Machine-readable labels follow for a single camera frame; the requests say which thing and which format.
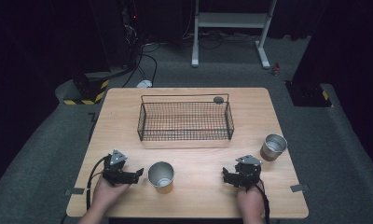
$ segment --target dark background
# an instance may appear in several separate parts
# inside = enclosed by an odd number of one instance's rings
[[[97,18],[92,17],[91,4],[98,2],[80,1],[80,6],[74,5],[75,11],[67,11],[67,5],[62,5],[66,1],[0,1],[0,178],[34,130],[58,105],[54,92],[60,84],[73,78],[70,66],[74,66],[74,71],[85,73],[111,69],[105,55],[107,47],[100,38],[103,30],[94,28]],[[150,1],[149,9],[142,7],[141,33],[166,39],[166,31],[178,26],[181,28],[175,31],[176,35],[169,38],[177,42],[186,27],[189,3],[185,0],[160,2]],[[202,1],[201,9],[265,11],[269,5],[263,0],[231,2],[230,5],[225,0]],[[172,8],[183,16],[163,14]],[[64,13],[63,17],[57,17],[59,11]],[[147,29],[144,20],[155,17],[156,11],[162,15],[157,17],[158,21],[168,15],[177,19],[159,25],[162,29],[152,29],[155,23]],[[65,22],[78,24],[73,23],[76,21],[82,22],[74,27],[77,29],[58,27]],[[284,35],[291,35],[295,40],[312,35],[294,80],[334,86],[354,131],[373,160],[373,1],[278,1],[269,37]],[[85,62],[78,56],[81,43],[91,50],[83,52]]]

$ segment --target yellow black hazard tape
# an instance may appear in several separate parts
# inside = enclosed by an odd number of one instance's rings
[[[63,99],[63,102],[66,105],[96,105],[99,104],[100,101],[104,97],[105,89],[108,86],[108,80],[101,83],[101,85],[96,87],[97,93],[94,93],[92,97],[88,99],[84,99],[83,97],[81,99]]]

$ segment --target silver cup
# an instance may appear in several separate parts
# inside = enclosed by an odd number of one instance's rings
[[[148,170],[148,180],[159,193],[169,193],[173,189],[174,169],[166,161],[158,161]]]
[[[277,133],[272,133],[265,138],[260,155],[265,161],[275,161],[287,148],[288,144],[285,138]]]

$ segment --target black wire mesh basket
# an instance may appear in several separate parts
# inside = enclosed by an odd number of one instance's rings
[[[229,95],[143,95],[137,132],[141,141],[230,140]]]

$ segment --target wooden table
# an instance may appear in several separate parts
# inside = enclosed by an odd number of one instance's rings
[[[140,141],[137,134],[141,95],[228,93],[235,131],[231,140],[219,141]],[[263,88],[111,89],[106,94],[75,188],[84,189],[96,162],[113,149],[128,156],[125,172],[145,168],[138,184],[133,184],[107,213],[109,217],[240,217],[237,189],[223,182],[222,168],[235,173],[235,159],[253,155],[270,133],[282,134],[269,93]],[[156,161],[169,162],[174,170],[173,190],[159,194],[149,184],[146,173]],[[264,161],[261,179],[270,202],[270,217],[304,218],[309,210],[301,191],[288,150],[276,161]],[[94,178],[92,188],[97,181]],[[73,194],[67,207],[70,217],[86,212],[86,195]]]

